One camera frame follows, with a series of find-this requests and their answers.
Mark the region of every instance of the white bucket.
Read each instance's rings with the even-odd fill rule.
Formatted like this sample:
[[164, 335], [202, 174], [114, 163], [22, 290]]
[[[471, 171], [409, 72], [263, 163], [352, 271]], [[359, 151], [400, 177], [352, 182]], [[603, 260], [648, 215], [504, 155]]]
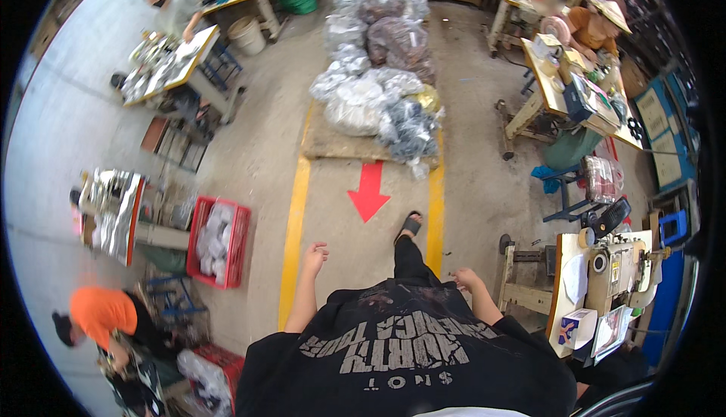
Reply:
[[254, 56], [265, 48], [265, 38], [260, 24], [254, 17], [242, 17], [234, 22], [227, 31], [231, 42], [247, 56]]

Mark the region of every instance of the red arrow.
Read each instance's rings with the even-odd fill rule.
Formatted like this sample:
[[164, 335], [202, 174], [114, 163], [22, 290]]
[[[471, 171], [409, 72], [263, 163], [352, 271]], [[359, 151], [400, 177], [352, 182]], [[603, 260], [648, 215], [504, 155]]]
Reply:
[[353, 200], [353, 205], [358, 209], [363, 222], [368, 222], [378, 210], [391, 199], [390, 196], [380, 194], [380, 174], [383, 171], [383, 161], [378, 160], [375, 164], [363, 164], [361, 169], [361, 182], [358, 185], [358, 192], [348, 191], [348, 196]]

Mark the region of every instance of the wooden pallet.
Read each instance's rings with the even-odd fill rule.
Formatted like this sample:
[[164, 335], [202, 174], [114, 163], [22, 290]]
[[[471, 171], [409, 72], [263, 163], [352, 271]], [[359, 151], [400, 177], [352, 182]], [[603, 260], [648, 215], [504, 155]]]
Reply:
[[[310, 125], [301, 145], [301, 152], [306, 158], [357, 158], [365, 164], [393, 160], [388, 148], [377, 145], [373, 137], [349, 137], [333, 130], [323, 116], [324, 109], [322, 102], [313, 102]], [[439, 167], [438, 157], [424, 157], [422, 161], [431, 169]]]

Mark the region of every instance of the gray wall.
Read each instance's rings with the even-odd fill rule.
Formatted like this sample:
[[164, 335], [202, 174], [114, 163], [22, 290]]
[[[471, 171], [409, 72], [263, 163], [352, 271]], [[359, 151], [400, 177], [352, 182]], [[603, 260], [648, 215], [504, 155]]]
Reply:
[[144, 0], [84, 0], [40, 61], [13, 127], [4, 174], [5, 216], [14, 271], [45, 349], [94, 415], [119, 410], [95, 365], [95, 344], [68, 349], [57, 338], [53, 309], [66, 311], [79, 285], [131, 285], [129, 269], [84, 249], [72, 229], [68, 191], [81, 170], [134, 169], [156, 176], [160, 163], [140, 150], [153, 113], [125, 109], [108, 85], [150, 28]]

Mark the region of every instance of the orange top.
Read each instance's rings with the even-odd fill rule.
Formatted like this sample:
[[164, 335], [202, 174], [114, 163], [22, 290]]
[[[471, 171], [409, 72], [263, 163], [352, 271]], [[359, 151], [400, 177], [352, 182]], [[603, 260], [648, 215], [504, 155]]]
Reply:
[[70, 297], [70, 317], [106, 350], [114, 329], [128, 335], [136, 332], [136, 308], [129, 295], [118, 289], [97, 286], [77, 289]]
[[587, 24], [589, 23], [590, 16], [593, 13], [588, 11], [586, 8], [576, 7], [570, 9], [570, 13], [567, 14], [570, 23], [575, 27], [575, 31], [570, 31], [572, 37], [575, 38], [577, 43], [589, 47], [595, 51], [599, 48], [605, 47], [607, 51], [612, 53], [614, 56], [618, 56], [618, 46], [615, 45], [615, 39], [612, 37], [606, 37], [604, 40], [595, 40], [593, 36], [587, 31]]

